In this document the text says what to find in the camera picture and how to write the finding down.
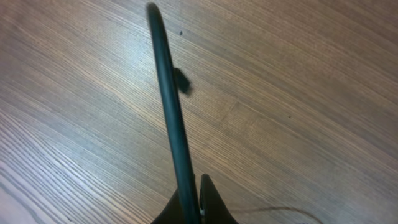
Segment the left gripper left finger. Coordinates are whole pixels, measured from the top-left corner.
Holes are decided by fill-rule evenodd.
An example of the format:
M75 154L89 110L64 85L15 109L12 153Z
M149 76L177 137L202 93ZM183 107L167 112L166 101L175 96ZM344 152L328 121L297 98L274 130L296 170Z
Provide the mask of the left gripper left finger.
M161 213L151 224L185 224L178 190L176 190Z

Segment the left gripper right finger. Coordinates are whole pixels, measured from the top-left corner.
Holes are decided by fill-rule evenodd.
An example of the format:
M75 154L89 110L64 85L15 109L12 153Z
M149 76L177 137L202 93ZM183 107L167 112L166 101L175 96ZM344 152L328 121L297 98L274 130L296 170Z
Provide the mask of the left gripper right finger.
M238 224L208 174L201 176L200 213L204 224Z

